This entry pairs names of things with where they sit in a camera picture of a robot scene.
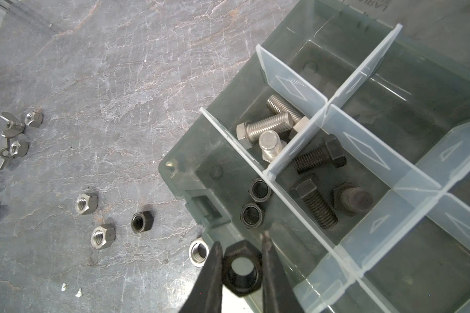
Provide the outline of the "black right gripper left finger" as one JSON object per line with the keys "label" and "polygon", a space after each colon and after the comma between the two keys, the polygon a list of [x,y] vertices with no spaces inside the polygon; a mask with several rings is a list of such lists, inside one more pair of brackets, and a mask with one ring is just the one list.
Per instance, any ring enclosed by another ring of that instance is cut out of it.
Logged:
{"label": "black right gripper left finger", "polygon": [[221,312],[223,248],[215,242],[197,281],[180,312]]}

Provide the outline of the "silver hex bolt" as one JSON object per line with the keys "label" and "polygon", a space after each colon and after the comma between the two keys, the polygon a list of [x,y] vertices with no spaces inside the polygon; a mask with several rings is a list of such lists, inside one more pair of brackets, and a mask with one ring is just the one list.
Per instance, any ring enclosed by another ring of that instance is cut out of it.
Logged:
{"label": "silver hex bolt", "polygon": [[236,137],[238,142],[245,148],[251,149],[258,143],[262,133],[273,130],[278,134],[290,131],[295,126],[294,120],[289,113],[279,113],[272,117],[267,117],[261,121],[250,123],[246,121],[236,127]]}

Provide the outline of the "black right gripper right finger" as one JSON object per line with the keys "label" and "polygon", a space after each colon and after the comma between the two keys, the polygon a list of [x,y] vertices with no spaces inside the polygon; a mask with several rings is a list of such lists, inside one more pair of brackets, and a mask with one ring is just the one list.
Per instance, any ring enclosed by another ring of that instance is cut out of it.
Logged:
{"label": "black right gripper right finger", "polygon": [[286,277],[276,247],[268,231],[262,235],[262,301],[264,312],[301,312],[298,302]]}

